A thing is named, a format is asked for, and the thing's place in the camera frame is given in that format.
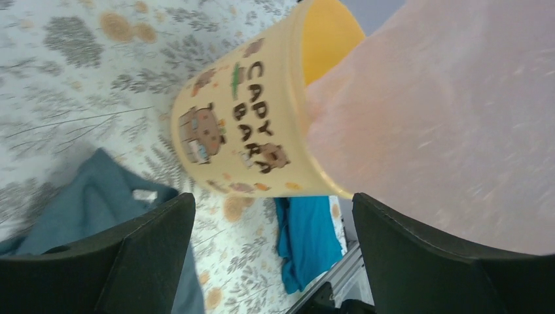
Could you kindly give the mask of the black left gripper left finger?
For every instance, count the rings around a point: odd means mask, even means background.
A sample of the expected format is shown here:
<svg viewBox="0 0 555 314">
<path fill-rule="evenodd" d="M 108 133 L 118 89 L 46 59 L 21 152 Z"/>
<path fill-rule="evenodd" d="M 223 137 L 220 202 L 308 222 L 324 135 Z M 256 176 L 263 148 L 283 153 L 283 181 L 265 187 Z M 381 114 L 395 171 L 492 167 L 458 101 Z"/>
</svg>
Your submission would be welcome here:
<svg viewBox="0 0 555 314">
<path fill-rule="evenodd" d="M 2 313 L 169 313 L 193 229 L 190 193 L 78 241 L 1 259 Z"/>
</svg>

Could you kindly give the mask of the yellow plastic trash bin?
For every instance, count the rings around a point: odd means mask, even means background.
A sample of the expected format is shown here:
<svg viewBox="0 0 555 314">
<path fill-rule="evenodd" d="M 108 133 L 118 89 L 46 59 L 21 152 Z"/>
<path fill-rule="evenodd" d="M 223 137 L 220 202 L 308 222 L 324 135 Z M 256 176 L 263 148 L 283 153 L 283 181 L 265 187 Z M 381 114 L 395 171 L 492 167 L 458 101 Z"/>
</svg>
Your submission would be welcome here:
<svg viewBox="0 0 555 314">
<path fill-rule="evenodd" d="M 207 66 L 171 110 L 171 140 L 185 171 L 231 196 L 350 198 L 308 150 L 306 87 L 364 37 L 341 2 L 301 1 Z"/>
</svg>

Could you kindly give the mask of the pink plastic trash bag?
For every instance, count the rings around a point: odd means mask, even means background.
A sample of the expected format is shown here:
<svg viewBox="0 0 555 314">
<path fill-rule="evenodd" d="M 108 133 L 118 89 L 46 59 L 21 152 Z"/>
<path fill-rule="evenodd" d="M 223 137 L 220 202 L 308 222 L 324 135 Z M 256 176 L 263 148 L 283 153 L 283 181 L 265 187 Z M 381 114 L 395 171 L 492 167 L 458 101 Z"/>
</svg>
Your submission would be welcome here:
<svg viewBox="0 0 555 314">
<path fill-rule="evenodd" d="M 307 94 L 309 149 L 341 187 L 554 252 L 553 1 L 407 1 Z"/>
</svg>

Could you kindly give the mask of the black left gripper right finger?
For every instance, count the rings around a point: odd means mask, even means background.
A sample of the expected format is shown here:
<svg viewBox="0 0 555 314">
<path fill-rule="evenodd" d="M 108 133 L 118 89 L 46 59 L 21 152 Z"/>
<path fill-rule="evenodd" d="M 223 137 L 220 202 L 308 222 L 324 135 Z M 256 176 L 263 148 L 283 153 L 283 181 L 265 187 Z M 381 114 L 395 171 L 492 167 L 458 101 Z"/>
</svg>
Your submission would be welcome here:
<svg viewBox="0 0 555 314">
<path fill-rule="evenodd" d="M 377 313 L 553 313 L 554 256 L 488 247 L 364 193 L 353 219 Z"/>
</svg>

